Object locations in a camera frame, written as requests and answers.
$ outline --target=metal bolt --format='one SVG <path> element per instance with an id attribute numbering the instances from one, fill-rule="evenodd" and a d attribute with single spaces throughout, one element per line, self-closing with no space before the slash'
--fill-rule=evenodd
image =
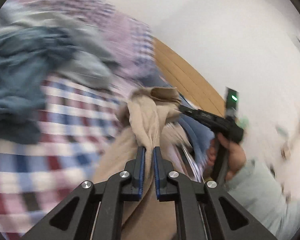
<path id="1" fill-rule="evenodd" d="M 176 172 L 176 171 L 170 171 L 170 172 L 169 172 L 169 176 L 172 177 L 172 178 L 176 178 L 176 177 L 179 176 L 179 173 Z"/>
<path id="2" fill-rule="evenodd" d="M 207 186 L 210 188 L 215 188 L 217 186 L 217 183 L 213 180 L 210 180 L 207 182 Z"/>
<path id="3" fill-rule="evenodd" d="M 92 183 L 91 183 L 91 181 L 88 181 L 88 180 L 81 183 L 81 187 L 83 187 L 83 188 L 90 188 L 91 186 L 92 186 Z"/>
<path id="4" fill-rule="evenodd" d="M 126 178 L 129 177 L 130 173 L 128 171 L 121 171 L 120 172 L 120 177 L 121 178 Z"/>

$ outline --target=checkered blanket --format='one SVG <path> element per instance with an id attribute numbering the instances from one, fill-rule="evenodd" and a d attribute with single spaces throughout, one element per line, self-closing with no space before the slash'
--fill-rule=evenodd
<path id="1" fill-rule="evenodd" d="M 37 145 L 0 139 L 0 231 L 19 239 L 82 181 L 93 175 L 116 136 L 118 95 L 51 75 L 42 89 Z"/>
<path id="2" fill-rule="evenodd" d="M 156 69 L 148 25 L 115 9 L 105 0 L 14 0 L 35 9 L 56 11 L 99 27 L 106 45 L 120 63 L 114 73 L 138 79 Z"/>

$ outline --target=wooden bed frame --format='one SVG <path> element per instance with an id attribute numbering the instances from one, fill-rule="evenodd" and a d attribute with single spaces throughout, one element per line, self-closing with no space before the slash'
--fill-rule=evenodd
<path id="1" fill-rule="evenodd" d="M 225 103 L 222 97 L 188 62 L 156 38 L 154 53 L 166 80 L 185 98 L 204 111 L 224 115 Z"/>

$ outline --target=light green sleeve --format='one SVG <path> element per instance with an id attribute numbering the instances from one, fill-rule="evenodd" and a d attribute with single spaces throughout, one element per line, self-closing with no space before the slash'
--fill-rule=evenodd
<path id="1" fill-rule="evenodd" d="M 299 229 L 300 200 L 286 203 L 281 186 L 263 163 L 247 161 L 225 186 L 278 240 L 290 240 Z"/>

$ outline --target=person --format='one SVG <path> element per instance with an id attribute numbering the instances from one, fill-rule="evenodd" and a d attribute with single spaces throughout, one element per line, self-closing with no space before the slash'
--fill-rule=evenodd
<path id="1" fill-rule="evenodd" d="M 247 160 L 239 144 L 217 135 L 220 144 L 229 150 L 229 169 L 225 178 L 228 193 L 278 240 L 290 240 L 300 228 L 300 200 L 286 202 L 280 184 L 267 166 Z M 207 150 L 208 165 L 216 159 L 215 140 Z"/>

